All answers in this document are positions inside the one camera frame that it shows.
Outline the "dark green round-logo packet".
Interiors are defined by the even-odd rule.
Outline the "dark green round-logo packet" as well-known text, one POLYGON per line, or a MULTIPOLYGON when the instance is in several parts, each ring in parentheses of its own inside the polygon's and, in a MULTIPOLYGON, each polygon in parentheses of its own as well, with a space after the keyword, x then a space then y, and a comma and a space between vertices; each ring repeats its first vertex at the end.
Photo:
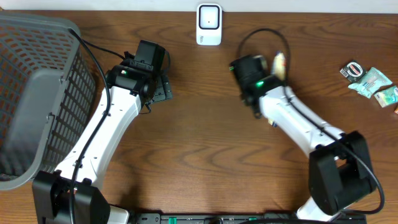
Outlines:
POLYGON ((358 82, 367 70, 356 60, 352 60, 340 69, 340 73, 351 83, 358 82))

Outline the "cream blue snack bag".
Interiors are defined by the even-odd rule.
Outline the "cream blue snack bag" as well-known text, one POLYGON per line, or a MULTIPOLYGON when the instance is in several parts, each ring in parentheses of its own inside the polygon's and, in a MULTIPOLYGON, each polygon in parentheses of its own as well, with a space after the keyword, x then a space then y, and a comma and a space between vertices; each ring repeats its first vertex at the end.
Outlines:
POLYGON ((272 90, 270 94, 268 94, 268 98, 271 99, 273 112, 271 113, 271 117, 268 117, 268 122, 273 127, 277 127, 277 123, 274 121, 273 117, 279 113, 283 112, 284 103, 285 103, 285 76, 286 76, 286 58, 282 52, 277 52, 276 56, 274 57, 271 74, 277 77, 281 82, 282 85, 277 87, 276 89, 272 90))

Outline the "green Kleenex tissue pack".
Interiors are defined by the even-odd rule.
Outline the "green Kleenex tissue pack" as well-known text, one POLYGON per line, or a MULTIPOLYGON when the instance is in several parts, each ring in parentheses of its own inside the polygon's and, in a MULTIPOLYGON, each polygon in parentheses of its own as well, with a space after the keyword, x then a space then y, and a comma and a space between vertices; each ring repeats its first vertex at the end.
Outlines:
POLYGON ((389 87, 379 91, 374 95, 375 99, 382 108, 397 103, 397 86, 389 87))

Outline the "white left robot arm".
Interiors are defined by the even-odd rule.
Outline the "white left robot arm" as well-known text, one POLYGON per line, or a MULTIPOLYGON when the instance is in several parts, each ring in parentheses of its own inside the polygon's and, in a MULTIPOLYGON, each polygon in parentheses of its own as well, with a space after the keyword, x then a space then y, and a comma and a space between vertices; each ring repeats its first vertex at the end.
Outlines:
POLYGON ((168 68, 116 65, 98 107, 73 149, 32 190, 38 223, 128 223, 131 213, 107 202, 101 188, 110 160, 143 106, 172 99, 168 68))

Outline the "mint green snack packet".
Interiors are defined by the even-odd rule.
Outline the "mint green snack packet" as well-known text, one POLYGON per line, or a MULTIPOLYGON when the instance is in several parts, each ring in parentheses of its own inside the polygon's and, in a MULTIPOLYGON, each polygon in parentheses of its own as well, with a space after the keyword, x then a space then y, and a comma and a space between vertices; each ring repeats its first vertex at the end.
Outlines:
POLYGON ((371 69, 356 83, 348 86, 351 90, 356 90, 358 94, 370 98, 382 86, 391 85, 392 81, 385 76, 378 69, 371 67, 371 69))

